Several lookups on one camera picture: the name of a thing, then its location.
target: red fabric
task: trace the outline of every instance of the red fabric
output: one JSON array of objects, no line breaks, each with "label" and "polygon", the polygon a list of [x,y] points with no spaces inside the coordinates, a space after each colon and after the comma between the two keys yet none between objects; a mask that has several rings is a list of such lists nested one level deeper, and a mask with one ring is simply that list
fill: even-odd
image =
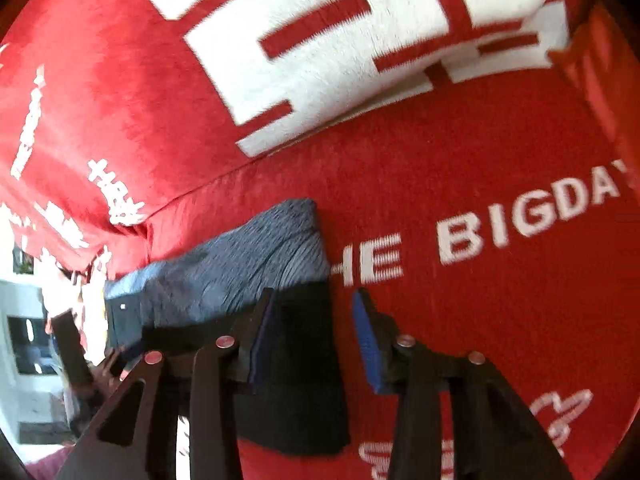
[{"label": "red fabric", "polygon": [[571,47],[552,53],[623,155],[640,198],[640,63],[602,4],[576,32]]},{"label": "red fabric", "polygon": [[[640,208],[625,175],[611,164],[616,159],[559,73],[512,73],[338,124],[154,215],[153,260],[181,254],[280,200],[303,196],[318,203],[331,263],[341,263],[344,249],[353,248],[353,284],[345,286],[341,274],[332,278],[353,444],[337,458],[298,460],[243,443],[245,477],[370,478],[375,465],[358,451],[363,443],[392,440],[395,402],[373,396],[366,384],[350,302],[363,284],[362,244],[399,234],[400,244],[379,250],[397,250],[399,261],[377,269],[401,266],[402,276],[365,283],[378,307],[434,350],[484,352],[527,403],[549,392],[566,400],[589,390],[593,400],[570,423],[561,448],[577,480],[594,478],[622,437],[640,386],[634,285],[640,279]],[[601,205],[592,203],[596,166],[607,169],[620,191]],[[531,237],[519,234],[511,220],[517,197],[552,192],[551,183],[565,177],[586,184],[586,211],[558,218]],[[492,241],[487,208],[495,203],[504,206],[508,225],[503,248]],[[484,247],[471,259],[443,265],[436,223],[467,212],[481,221]],[[548,406],[538,418],[548,427],[559,415]]]},{"label": "red fabric", "polygon": [[35,480],[53,480],[72,451],[73,446],[65,446],[37,462],[26,464],[27,471]]}]

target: blue gripper pad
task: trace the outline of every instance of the blue gripper pad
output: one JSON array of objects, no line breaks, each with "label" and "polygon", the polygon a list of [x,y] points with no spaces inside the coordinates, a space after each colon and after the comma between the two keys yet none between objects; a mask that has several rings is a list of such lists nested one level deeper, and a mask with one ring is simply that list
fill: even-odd
[{"label": "blue gripper pad", "polygon": [[[262,292],[260,300],[264,301],[265,291]],[[250,384],[261,384],[266,381],[271,371],[271,361],[273,349],[276,346],[280,329],[279,309],[276,307],[278,293],[271,289],[271,295],[262,315],[262,322],[255,335],[254,345],[251,347],[251,364],[248,382]]]},{"label": "blue gripper pad", "polygon": [[377,312],[371,312],[365,305],[368,298],[364,298],[362,292],[357,290],[353,293],[351,301],[351,313],[356,327],[358,344],[360,345],[360,355],[364,362],[364,371],[367,382],[376,394],[388,393],[388,387],[384,380],[385,359],[383,352],[378,347],[378,339],[373,330],[370,316],[375,316]]}]

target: metal screw head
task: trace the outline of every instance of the metal screw head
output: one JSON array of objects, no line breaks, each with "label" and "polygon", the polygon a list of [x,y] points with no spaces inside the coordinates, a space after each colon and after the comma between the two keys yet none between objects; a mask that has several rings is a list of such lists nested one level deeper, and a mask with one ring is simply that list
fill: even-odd
[{"label": "metal screw head", "polygon": [[398,343],[398,346],[401,346],[402,348],[413,348],[415,346],[415,337],[408,334],[402,334],[396,338],[396,343]]},{"label": "metal screw head", "polygon": [[160,361],[162,361],[162,352],[158,350],[152,350],[145,354],[145,363],[148,365],[157,365]]},{"label": "metal screw head", "polygon": [[231,335],[221,335],[216,339],[216,346],[218,348],[231,348],[235,344],[236,340]]},{"label": "metal screw head", "polygon": [[469,354],[468,358],[469,358],[469,361],[471,361],[475,365],[483,365],[484,362],[486,361],[486,357],[484,357],[483,354],[481,354],[480,352],[478,352],[476,350],[471,352]]}]

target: person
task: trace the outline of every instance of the person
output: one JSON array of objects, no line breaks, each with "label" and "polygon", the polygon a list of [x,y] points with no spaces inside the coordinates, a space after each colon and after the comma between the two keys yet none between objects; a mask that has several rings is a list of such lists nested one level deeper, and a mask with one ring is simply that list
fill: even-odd
[{"label": "person", "polygon": [[[104,360],[95,367],[90,367],[91,373],[94,377],[94,383],[91,391],[74,391],[78,396],[91,397],[95,392],[100,392],[104,398],[108,398],[118,387],[120,383],[119,378],[114,377],[110,373],[110,368],[120,355],[120,349],[109,350]],[[25,464],[25,468],[35,480],[53,480],[62,466],[64,465],[66,458],[73,451],[74,445],[69,443],[63,446],[56,452],[37,460]]]}]

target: white wall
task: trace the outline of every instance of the white wall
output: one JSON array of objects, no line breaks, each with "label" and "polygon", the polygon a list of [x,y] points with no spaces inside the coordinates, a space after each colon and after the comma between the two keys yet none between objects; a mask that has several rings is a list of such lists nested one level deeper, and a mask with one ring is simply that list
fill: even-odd
[{"label": "white wall", "polygon": [[51,392],[58,393],[63,384],[57,375],[20,375],[15,368],[15,356],[9,337],[7,316],[41,319],[40,289],[33,285],[0,280],[0,363],[11,386],[2,396],[2,412],[14,432],[19,422],[52,422]]},{"label": "white wall", "polygon": [[0,428],[9,444],[15,449],[18,431],[18,395],[15,387],[15,365],[8,357],[11,343],[7,340],[8,332],[0,326]]}]

